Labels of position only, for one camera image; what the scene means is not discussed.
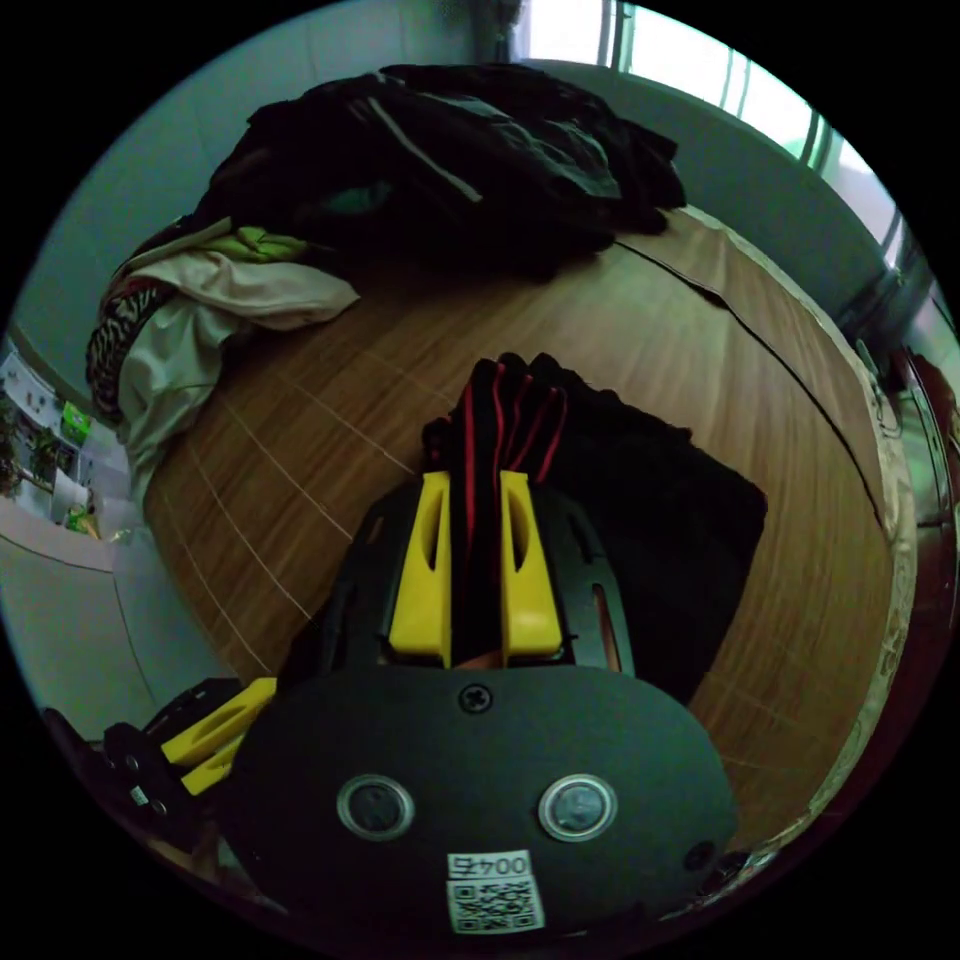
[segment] green cloth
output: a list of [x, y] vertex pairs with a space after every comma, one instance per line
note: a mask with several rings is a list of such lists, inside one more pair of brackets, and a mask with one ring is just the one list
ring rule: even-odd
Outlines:
[[299, 260], [307, 246], [296, 237], [267, 233], [262, 227], [239, 227], [226, 236], [198, 244], [195, 249], [222, 253], [241, 263], [281, 263]]
[[393, 187], [379, 180], [369, 187], [351, 187], [335, 193], [322, 204], [327, 213], [342, 217], [357, 217], [379, 210], [387, 202]]

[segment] patterned cloth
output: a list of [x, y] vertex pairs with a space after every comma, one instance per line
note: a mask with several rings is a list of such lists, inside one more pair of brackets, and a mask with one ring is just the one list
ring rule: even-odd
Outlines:
[[168, 303], [177, 288], [150, 277], [126, 277], [100, 303], [97, 328], [87, 344], [87, 383], [97, 412], [119, 424], [120, 369], [144, 324]]

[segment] black cloth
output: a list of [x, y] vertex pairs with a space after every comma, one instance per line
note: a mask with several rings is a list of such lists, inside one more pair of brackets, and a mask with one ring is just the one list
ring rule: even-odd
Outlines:
[[688, 703], [733, 620], [766, 516], [750, 481], [545, 354], [475, 366], [423, 431], [451, 475], [458, 662], [499, 644], [499, 471], [578, 501], [620, 586], [637, 676]]
[[[189, 218], [546, 279], [686, 202], [672, 141], [517, 64], [386, 67], [261, 107]], [[366, 202], [348, 202], [365, 191]]]

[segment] shelf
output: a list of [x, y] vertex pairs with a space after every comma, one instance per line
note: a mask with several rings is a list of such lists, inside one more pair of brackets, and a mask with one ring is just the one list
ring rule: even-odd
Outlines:
[[3, 392], [36, 427], [49, 427], [58, 440], [62, 409], [56, 406], [57, 396], [21, 359], [11, 353], [0, 365]]

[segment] screw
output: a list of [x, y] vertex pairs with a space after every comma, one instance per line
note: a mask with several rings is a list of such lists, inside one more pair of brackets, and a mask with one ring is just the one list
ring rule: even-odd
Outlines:
[[483, 713], [493, 703], [493, 694], [481, 683], [471, 683], [460, 691], [460, 707], [467, 713]]
[[702, 870], [713, 858], [716, 848], [709, 840], [704, 840], [693, 847], [683, 858], [683, 867], [691, 873]]

